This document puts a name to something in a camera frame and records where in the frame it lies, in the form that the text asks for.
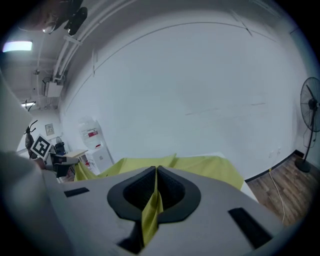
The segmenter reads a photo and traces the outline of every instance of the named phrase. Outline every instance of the wooden floor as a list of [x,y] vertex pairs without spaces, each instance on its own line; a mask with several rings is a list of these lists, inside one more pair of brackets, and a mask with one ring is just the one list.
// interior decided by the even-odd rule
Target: wooden floor
[[[284,202],[283,223],[285,226],[294,224],[306,215],[320,184],[320,171],[314,166],[309,173],[298,170],[295,166],[296,158],[298,156],[291,156],[270,172]],[[259,203],[266,206],[282,220],[281,200],[269,173],[251,180],[247,184]]]

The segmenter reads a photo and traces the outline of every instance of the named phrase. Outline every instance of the red label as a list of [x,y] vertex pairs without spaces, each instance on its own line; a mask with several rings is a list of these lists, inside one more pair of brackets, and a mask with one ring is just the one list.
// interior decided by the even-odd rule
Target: red label
[[98,134],[97,131],[93,131],[93,132],[88,133],[89,137],[95,136],[97,134]]

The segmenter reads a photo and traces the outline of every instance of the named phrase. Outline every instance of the sign on wall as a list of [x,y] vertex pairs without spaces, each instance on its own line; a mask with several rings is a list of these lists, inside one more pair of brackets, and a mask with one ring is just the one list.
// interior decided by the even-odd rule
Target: sign on wall
[[52,123],[46,124],[45,132],[47,136],[54,135],[55,134],[54,125]]
[[52,145],[47,141],[41,134],[36,138],[31,146],[31,151],[34,152],[38,157],[46,160]]

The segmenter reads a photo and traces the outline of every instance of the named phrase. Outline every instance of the white box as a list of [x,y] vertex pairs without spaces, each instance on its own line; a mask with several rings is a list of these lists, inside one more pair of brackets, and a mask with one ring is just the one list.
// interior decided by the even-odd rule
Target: white box
[[59,97],[62,91],[63,85],[57,85],[56,82],[47,82],[44,96],[49,98]]
[[88,150],[85,157],[90,164],[91,171],[98,175],[113,165],[107,149],[100,146],[97,149]]

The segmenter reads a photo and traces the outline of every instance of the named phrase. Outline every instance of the fan base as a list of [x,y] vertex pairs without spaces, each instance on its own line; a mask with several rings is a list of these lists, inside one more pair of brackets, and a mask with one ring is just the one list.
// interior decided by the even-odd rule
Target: fan base
[[302,172],[308,173],[310,172],[311,165],[307,161],[304,161],[302,158],[299,158],[294,161],[295,166]]

